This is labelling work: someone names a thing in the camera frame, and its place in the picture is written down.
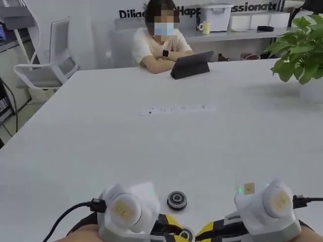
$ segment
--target black cable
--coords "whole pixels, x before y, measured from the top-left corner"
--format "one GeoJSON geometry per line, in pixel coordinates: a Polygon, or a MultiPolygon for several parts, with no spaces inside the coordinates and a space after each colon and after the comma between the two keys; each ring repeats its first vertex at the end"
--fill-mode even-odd
{"type": "Polygon", "coordinates": [[[12,98],[14,100],[14,107],[15,107],[15,113],[16,113],[16,133],[17,133],[18,132],[18,110],[17,110],[16,97],[14,96],[14,93],[12,92],[10,87],[8,87],[8,85],[2,79],[0,79],[0,80],[4,84],[4,86],[9,90],[9,92],[11,93],[11,96],[12,96],[12,98]]]}
{"type": "Polygon", "coordinates": [[[303,195],[295,195],[293,197],[293,208],[305,208],[311,202],[323,202],[323,198],[305,198],[303,195]]]}
{"type": "Polygon", "coordinates": [[[58,224],[72,211],[74,211],[77,208],[81,207],[88,207],[90,208],[91,212],[97,212],[97,213],[104,213],[106,211],[106,204],[105,200],[102,199],[92,199],[91,202],[86,202],[86,203],[79,203],[77,205],[74,205],[73,207],[69,208],[66,210],[59,218],[56,220],[55,224],[51,228],[50,232],[46,236],[46,238],[43,240],[43,242],[47,242],[49,238],[52,236],[54,233],[55,229],[57,228],[58,224]]]}

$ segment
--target table surface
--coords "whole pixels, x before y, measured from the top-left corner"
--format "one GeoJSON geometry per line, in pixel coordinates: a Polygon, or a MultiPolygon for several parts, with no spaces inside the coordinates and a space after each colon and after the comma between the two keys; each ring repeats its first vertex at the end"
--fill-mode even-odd
{"type": "MultiPolygon", "coordinates": [[[[140,68],[77,72],[0,150],[2,238],[42,241],[66,209],[117,182],[152,181],[161,213],[195,232],[235,211],[239,181],[279,177],[295,194],[323,197],[323,107],[272,77],[274,62],[213,63],[182,80],[140,68]],[[139,115],[179,105],[216,110],[139,115]],[[166,205],[175,190],[188,198],[180,213],[166,205]]],[[[322,213],[320,203],[298,211],[321,233],[322,213]]],[[[52,239],[87,214],[71,213],[52,239]]]]}
{"type": "Polygon", "coordinates": [[[293,29],[275,28],[273,32],[257,31],[256,29],[244,32],[228,30],[227,32],[211,32],[210,34],[202,34],[201,31],[196,30],[181,30],[181,32],[188,43],[200,43],[225,40],[275,38],[291,30],[293,29]]]}

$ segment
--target wall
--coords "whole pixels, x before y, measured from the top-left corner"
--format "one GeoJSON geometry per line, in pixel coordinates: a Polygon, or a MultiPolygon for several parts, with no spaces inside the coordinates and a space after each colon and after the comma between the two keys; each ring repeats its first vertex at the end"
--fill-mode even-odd
{"type": "MultiPolygon", "coordinates": [[[[39,24],[41,47],[38,51],[41,63],[48,62],[50,25],[71,17],[70,50],[81,69],[111,68],[111,60],[107,57],[110,52],[108,39],[109,30],[114,28],[114,20],[119,18],[119,10],[142,10],[145,0],[24,0],[32,15],[39,24]]],[[[175,0],[178,6],[209,3],[212,0],[175,0]]],[[[244,5],[245,2],[259,3],[266,0],[226,0],[234,4],[244,5]]],[[[181,17],[185,21],[189,16],[181,17]]],[[[35,46],[38,44],[38,29],[29,30],[35,46]]],[[[227,41],[192,45],[195,51],[218,50],[227,53],[228,57],[239,58],[243,51],[260,52],[267,40],[227,41]]]]}

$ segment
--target plant pot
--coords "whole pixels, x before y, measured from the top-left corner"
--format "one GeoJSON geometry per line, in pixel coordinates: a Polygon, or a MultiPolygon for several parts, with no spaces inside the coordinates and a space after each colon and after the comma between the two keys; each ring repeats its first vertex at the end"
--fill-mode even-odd
{"type": "Polygon", "coordinates": [[[313,103],[323,103],[323,78],[312,78],[308,83],[299,88],[301,99],[313,103]]]}

